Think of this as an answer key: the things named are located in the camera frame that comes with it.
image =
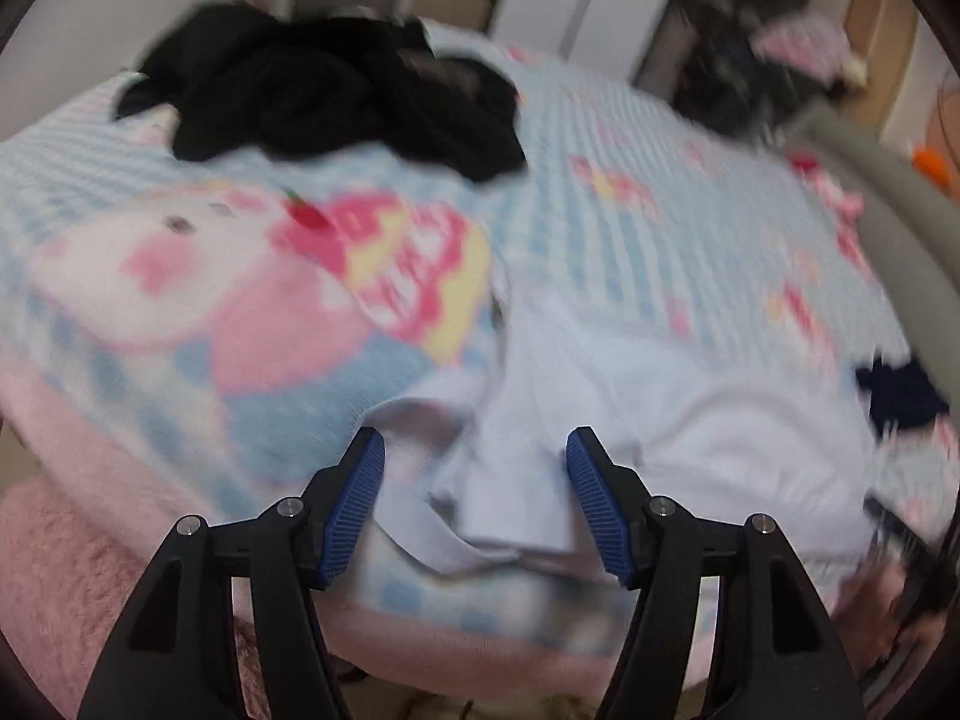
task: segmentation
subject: blue gripper pad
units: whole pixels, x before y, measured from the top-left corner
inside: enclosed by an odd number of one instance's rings
[[[326,519],[323,529],[323,555],[317,566],[317,576],[324,587],[330,586],[334,579],[347,570],[363,523],[373,508],[380,483],[383,481],[383,437],[376,430],[370,430],[370,434],[367,445],[350,471],[349,478],[340,491],[340,497]]]
[[[604,568],[616,576],[622,586],[627,586],[637,573],[631,558],[630,527],[584,442],[581,435],[584,430],[589,428],[575,430],[566,439],[566,473],[587,517]]]

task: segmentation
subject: pink fluffy rug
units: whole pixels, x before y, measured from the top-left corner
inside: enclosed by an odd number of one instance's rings
[[[75,718],[97,656],[143,563],[42,474],[0,498],[0,629],[37,687]],[[247,711],[269,717],[251,626],[237,621]]]

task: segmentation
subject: cartoon eye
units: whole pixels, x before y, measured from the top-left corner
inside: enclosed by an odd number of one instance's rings
[[[163,220],[163,225],[178,235],[190,235],[195,231],[194,226],[184,217],[167,217]]]

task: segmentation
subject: floor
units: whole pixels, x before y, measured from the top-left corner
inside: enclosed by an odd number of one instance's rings
[[[11,485],[40,471],[10,426],[0,430],[0,497]],[[440,696],[429,697],[413,688],[367,678],[344,686],[344,697],[355,720],[590,720],[594,709],[575,699],[557,697],[539,702],[466,705]],[[678,718],[695,717],[702,695],[690,691],[680,701]]]

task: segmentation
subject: dark clothes pile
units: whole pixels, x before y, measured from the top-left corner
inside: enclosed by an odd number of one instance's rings
[[[858,367],[856,383],[869,391],[870,420],[877,437],[887,428],[916,430],[933,424],[939,415],[950,413],[949,403],[930,383],[930,378],[916,357],[902,367],[892,367],[880,355],[872,367]]]
[[[117,118],[179,111],[178,159],[242,146],[302,158],[383,141],[486,181],[526,165],[517,89],[484,63],[436,57],[419,20],[280,22],[245,4],[200,6],[151,51]]]

